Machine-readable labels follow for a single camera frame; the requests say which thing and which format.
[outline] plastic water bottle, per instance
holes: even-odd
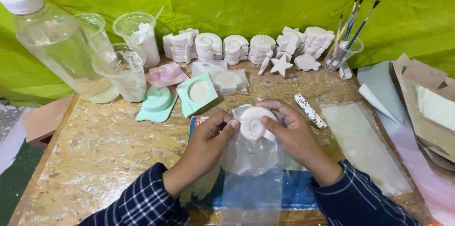
[[[93,70],[97,48],[74,17],[44,0],[0,2],[15,14],[19,42],[79,95],[98,104],[117,97],[109,78]]]

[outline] stack of plaster figures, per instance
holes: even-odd
[[[256,35],[250,42],[240,35],[231,35],[223,41],[214,33],[201,33],[187,29],[178,35],[168,34],[163,37],[166,57],[177,63],[189,64],[192,59],[199,61],[225,60],[229,65],[236,65],[242,60],[261,64],[262,75],[270,61],[271,72],[284,76],[286,69],[293,66],[308,71],[318,70],[321,63],[316,59],[327,49],[335,38],[333,31],[319,27],[308,27],[304,33],[299,28],[284,27],[282,35],[276,41],[267,35]]]

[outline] hand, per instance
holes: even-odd
[[[217,164],[239,127],[232,115],[219,110],[198,125],[179,161],[163,173],[166,192],[176,199],[186,188],[210,172]]]
[[[342,176],[343,168],[324,153],[301,113],[277,99],[265,99],[256,106],[278,110],[276,115],[284,119],[284,126],[267,116],[261,118],[261,123],[278,138],[291,158],[310,171],[319,185],[332,185]]]

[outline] white bottle cap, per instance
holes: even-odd
[[[15,15],[28,15],[44,7],[44,0],[0,0],[8,11]]]

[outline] green fabric backdrop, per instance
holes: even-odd
[[[276,38],[284,26],[320,26],[335,30],[340,14],[349,14],[353,0],[46,0],[70,12],[92,12],[106,19],[112,32],[120,15],[143,11],[155,15],[158,43],[163,35],[186,28],[214,32],[222,38],[267,34]],[[354,29],[375,0],[365,0]],[[349,60],[352,68],[396,59],[402,52],[455,77],[455,0],[381,0],[360,34],[362,53]],[[15,105],[39,105],[72,92],[31,55],[14,35],[12,15],[0,6],[0,97]]]

